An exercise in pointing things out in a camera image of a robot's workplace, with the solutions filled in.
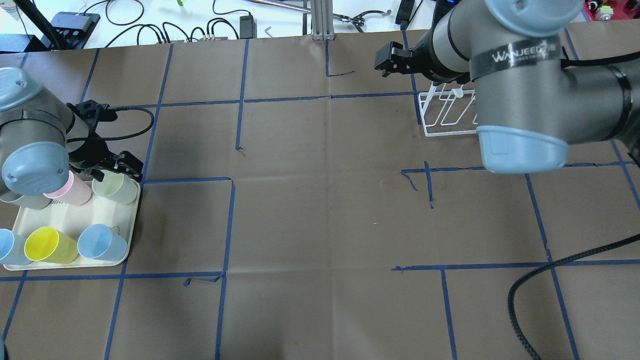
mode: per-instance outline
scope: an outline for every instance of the light blue cup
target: light blue cup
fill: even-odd
[[[78,253],[87,259],[119,261],[127,254],[127,240],[107,225],[91,225],[78,238]]]
[[[24,236],[14,234],[9,229],[0,229],[0,264],[27,265],[31,260],[24,254]]]

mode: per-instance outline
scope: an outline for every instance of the dish drying rack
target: dish drying rack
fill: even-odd
[[[418,95],[424,135],[430,138],[434,136],[475,134],[477,113],[472,114],[475,109],[475,106],[472,107],[472,105],[476,101],[475,89],[465,89],[465,85],[453,89],[446,89],[446,85],[447,84],[438,86],[431,85],[429,92],[421,92]],[[460,102],[462,102],[463,105],[466,103],[462,112],[459,115],[455,112],[452,113],[451,110],[454,104],[459,104]],[[427,110],[433,111],[433,108],[435,108],[435,111],[438,111],[438,107],[440,107],[438,116],[435,117],[435,119],[427,119]],[[471,116],[473,116],[473,120],[470,122],[469,127],[473,127],[474,129],[441,131],[441,129],[446,126],[453,127],[460,125],[461,120],[469,120]]]

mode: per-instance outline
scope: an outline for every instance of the pink cup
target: pink cup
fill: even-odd
[[[91,187],[69,170],[69,180],[59,190],[44,194],[46,197],[71,205],[83,205],[91,199]]]

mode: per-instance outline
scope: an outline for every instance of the white wire rack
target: white wire rack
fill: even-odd
[[[446,84],[431,85],[429,92],[421,92],[418,95],[424,135],[432,137],[475,134],[477,114],[475,113],[475,106],[472,105],[476,101],[476,91],[474,89],[464,89],[464,85],[453,89],[445,89],[445,86]],[[457,106],[452,111],[456,103],[462,103],[464,108],[460,110],[460,107]],[[438,112],[438,116],[434,117],[433,115],[436,112]],[[463,127],[464,122],[468,122],[467,128],[473,129],[459,130],[459,128]],[[455,129],[444,130],[447,126]]]

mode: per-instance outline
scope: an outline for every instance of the light blue joint cap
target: light blue joint cap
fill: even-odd
[[[555,35],[575,19],[584,0],[484,0],[504,27],[526,37]]]
[[[69,154],[54,142],[35,142],[14,151],[2,166],[9,190],[21,195],[52,193],[69,179]]]
[[[29,101],[42,90],[42,83],[17,67],[0,69],[0,111]]]
[[[569,144],[553,136],[514,127],[476,128],[484,167],[496,174],[526,174],[559,169]]]

